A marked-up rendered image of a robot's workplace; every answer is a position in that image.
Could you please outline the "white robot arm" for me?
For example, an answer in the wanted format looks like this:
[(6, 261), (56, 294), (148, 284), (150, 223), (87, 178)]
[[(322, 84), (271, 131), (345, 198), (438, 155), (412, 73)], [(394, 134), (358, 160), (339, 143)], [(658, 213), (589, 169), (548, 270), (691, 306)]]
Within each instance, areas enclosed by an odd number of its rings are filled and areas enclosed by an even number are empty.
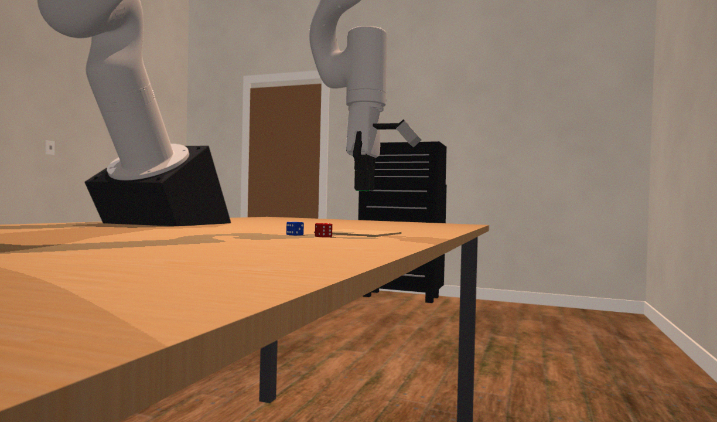
[[(340, 51), (337, 44), (338, 19), (360, 1), (319, 0), (310, 24), (310, 48), (324, 84), (333, 89), (347, 87), (347, 106), (384, 107), (386, 31), (358, 26), (347, 33), (346, 50)], [(37, 3), (43, 19), (55, 31), (72, 38), (93, 36), (86, 77), (119, 158), (107, 166), (108, 175), (117, 180), (149, 178), (186, 161), (188, 148), (169, 142), (145, 70), (141, 0)]]

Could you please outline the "tan mat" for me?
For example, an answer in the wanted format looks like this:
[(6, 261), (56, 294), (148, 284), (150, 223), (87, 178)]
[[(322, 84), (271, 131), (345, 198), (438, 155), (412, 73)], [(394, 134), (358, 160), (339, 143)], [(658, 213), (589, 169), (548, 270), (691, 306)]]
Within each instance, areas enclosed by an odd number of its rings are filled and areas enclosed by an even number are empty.
[(348, 236), (358, 236), (358, 237), (384, 237), (394, 234), (399, 234), (402, 232), (375, 232), (375, 230), (352, 230), (352, 229), (340, 229), (340, 230), (332, 230), (332, 234), (337, 235), (348, 235)]

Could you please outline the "blue die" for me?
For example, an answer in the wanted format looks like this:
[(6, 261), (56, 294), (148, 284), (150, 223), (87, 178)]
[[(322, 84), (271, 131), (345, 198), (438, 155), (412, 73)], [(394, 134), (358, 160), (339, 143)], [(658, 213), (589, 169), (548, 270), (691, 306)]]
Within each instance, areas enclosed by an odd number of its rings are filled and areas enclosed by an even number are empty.
[(293, 236), (304, 235), (304, 222), (287, 222), (286, 234)]

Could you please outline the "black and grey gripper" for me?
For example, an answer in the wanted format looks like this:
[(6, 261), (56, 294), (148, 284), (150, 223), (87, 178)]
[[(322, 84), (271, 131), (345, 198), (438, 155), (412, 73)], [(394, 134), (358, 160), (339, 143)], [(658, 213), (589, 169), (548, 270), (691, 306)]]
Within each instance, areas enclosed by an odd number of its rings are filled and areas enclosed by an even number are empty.
[(374, 190), (375, 158), (380, 155), (380, 112), (374, 104), (351, 105), (347, 124), (347, 154), (355, 158), (355, 190)]

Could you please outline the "red die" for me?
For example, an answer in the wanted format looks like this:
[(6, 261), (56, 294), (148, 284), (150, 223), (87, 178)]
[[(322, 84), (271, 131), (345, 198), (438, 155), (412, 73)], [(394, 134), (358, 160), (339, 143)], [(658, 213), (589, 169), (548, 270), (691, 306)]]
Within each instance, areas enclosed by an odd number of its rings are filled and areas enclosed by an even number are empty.
[(316, 223), (315, 224), (315, 237), (332, 237), (331, 223)]

